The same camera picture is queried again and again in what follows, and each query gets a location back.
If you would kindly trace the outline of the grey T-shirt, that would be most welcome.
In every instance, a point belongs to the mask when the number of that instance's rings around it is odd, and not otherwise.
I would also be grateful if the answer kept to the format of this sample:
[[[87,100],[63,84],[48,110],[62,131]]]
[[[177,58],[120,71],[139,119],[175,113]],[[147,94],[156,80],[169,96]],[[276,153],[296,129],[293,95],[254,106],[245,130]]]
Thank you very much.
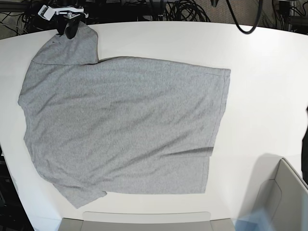
[[[38,174],[74,206],[108,192],[204,193],[231,72],[140,57],[98,58],[80,23],[31,60],[18,103]]]

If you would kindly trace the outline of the grey bin front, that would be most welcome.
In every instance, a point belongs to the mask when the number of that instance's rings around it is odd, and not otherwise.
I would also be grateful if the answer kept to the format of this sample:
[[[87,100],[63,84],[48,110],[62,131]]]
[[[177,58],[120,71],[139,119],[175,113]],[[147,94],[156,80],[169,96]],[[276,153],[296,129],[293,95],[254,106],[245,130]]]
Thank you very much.
[[[230,218],[211,220],[209,212],[119,214],[84,212],[82,219],[63,218],[60,231],[234,231]]]

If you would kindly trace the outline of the grey bin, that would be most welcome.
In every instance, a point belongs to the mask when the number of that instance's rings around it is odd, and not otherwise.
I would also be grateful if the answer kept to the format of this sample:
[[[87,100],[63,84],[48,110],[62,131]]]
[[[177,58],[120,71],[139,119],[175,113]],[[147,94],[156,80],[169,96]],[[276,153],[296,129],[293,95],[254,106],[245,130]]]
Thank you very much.
[[[308,185],[286,160],[273,179],[261,184],[253,211],[265,209],[275,231],[308,229]]]
[[[84,212],[82,219],[63,218],[60,231],[234,231],[230,218],[211,220],[209,212],[119,214]]]

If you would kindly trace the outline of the blue object bottom corner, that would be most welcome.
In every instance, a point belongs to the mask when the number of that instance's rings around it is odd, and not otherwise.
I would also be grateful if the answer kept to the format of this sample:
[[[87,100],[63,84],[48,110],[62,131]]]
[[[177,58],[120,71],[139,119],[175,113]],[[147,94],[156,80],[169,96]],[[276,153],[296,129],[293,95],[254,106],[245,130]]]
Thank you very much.
[[[257,209],[247,216],[234,219],[236,231],[274,231],[268,212],[265,209]]]

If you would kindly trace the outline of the grey bin right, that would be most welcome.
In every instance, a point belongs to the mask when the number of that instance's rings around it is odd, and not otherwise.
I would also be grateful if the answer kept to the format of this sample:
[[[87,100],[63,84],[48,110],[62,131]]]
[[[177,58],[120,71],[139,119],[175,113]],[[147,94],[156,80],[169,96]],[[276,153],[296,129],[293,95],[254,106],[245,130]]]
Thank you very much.
[[[286,160],[273,179],[261,184],[253,211],[265,209],[275,231],[308,229],[308,185]]]

